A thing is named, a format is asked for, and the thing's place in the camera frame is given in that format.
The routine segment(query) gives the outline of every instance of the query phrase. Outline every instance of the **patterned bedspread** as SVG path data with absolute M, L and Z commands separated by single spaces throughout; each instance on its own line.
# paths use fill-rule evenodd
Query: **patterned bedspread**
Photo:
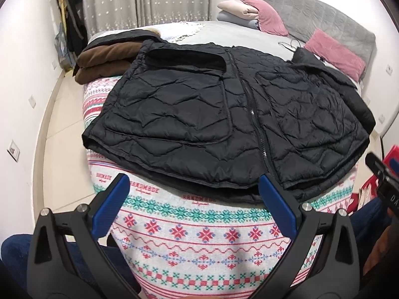
M 86 86 L 86 127 L 119 78 L 101 78 Z M 91 150 L 87 160 L 96 192 L 120 172 L 130 178 L 129 196 L 111 232 L 149 299 L 247 298 L 290 243 L 262 206 L 237 207 L 155 184 Z M 356 170 L 312 201 L 313 207 L 330 213 L 347 208 Z M 316 237 L 294 284 L 305 279 L 320 242 Z

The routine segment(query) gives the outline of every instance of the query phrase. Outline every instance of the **black cable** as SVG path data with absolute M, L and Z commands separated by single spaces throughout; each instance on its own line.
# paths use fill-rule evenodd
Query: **black cable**
M 291 51 L 291 52 L 294 53 L 294 52 L 297 50 L 297 47 L 294 47 L 294 46 L 293 46 L 293 41 L 294 41 L 294 40 L 296 40 L 296 41 L 298 42 L 298 44 L 299 44 L 299 47 L 302 48 L 302 46 L 301 46 L 301 44 L 300 44 L 300 41 L 299 41 L 298 39 L 296 39 L 296 38 L 292 38 L 291 41 L 290 41 L 290 44 L 288 44 L 288 43 L 286 43 L 286 42 L 284 42 L 284 41 L 279 41 L 279 45 L 280 45 L 280 46 L 283 46 L 284 48 L 286 48 L 286 49 L 288 49 L 289 51 Z

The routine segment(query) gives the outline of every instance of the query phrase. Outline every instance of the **black quilted jacket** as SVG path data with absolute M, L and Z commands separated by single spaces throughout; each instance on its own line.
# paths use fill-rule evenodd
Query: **black quilted jacket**
M 354 85 L 304 49 L 285 62 L 245 47 L 145 41 L 82 137 L 165 185 L 261 203 L 265 172 L 300 201 L 326 191 L 374 125 Z

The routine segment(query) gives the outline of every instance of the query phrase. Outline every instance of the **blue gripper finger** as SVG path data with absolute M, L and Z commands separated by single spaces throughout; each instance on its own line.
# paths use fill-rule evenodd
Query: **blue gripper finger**
M 396 158 L 391 158 L 390 160 L 390 168 L 395 172 L 397 176 L 399 176 L 399 162 Z
M 99 192 L 90 203 L 91 235 L 94 239 L 106 236 L 130 191 L 130 180 L 119 173 L 109 187 Z
M 267 209 L 273 216 L 278 228 L 285 237 L 295 239 L 301 224 L 301 212 L 299 203 L 295 198 L 282 190 L 269 174 L 259 178 L 259 193 Z

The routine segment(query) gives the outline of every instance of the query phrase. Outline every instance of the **beige floor tile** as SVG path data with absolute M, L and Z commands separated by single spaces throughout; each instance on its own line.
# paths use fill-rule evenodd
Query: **beige floor tile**
M 65 78 L 61 83 L 60 91 L 65 95 L 55 101 L 53 113 L 51 114 L 47 138 L 54 136 L 63 129 L 83 120 L 82 104 L 83 104 L 83 87 L 75 83 L 80 89 L 70 89 L 72 85 L 70 79 Z
M 141 299 L 147 299 L 147 296 L 146 296 L 146 294 L 144 293 L 143 290 L 140 291 L 140 293 L 138 294 L 138 296 L 139 296 Z
M 69 71 L 65 74 L 65 78 L 61 83 L 56 100 L 71 94 L 79 98 L 79 100 L 83 100 L 83 85 L 76 83 L 72 76 L 72 71 Z
M 47 139 L 43 166 L 46 207 L 59 209 L 94 193 L 82 145 L 83 130 L 83 121 L 79 121 Z
M 366 166 L 366 163 L 364 162 L 365 157 L 369 152 L 374 152 L 378 157 L 380 158 L 382 157 L 379 135 L 377 136 L 376 139 L 370 137 L 370 144 L 359 160 L 358 173 L 356 175 L 356 180 L 353 186 L 354 191 L 359 190 L 362 187 L 362 185 L 373 175 L 373 173 L 370 171 L 370 169 Z
M 66 211 L 73 211 L 81 203 L 86 203 L 88 205 L 94 199 L 94 197 L 95 197 L 95 194 L 92 194 L 92 195 L 89 195 L 82 199 L 78 199 L 77 201 L 74 201 L 73 203 L 65 204 L 63 207 L 53 210 L 53 212 L 54 213 L 64 213 Z
M 70 203 L 64 207 L 58 208 L 58 209 L 54 210 L 53 212 L 54 213 L 64 213 L 66 211 L 73 211 L 81 203 L 86 203 L 88 205 L 94 199 L 94 197 L 95 197 L 95 194 L 90 195 L 88 197 L 85 197 L 85 198 L 75 201 L 73 203 Z M 108 238 L 108 235 L 109 235 L 109 232 L 107 233 L 106 236 L 99 238 L 98 242 L 101 245 L 106 246 L 106 239 Z M 67 235 L 66 238 L 67 238 L 67 241 L 75 241 L 75 238 L 73 236 Z

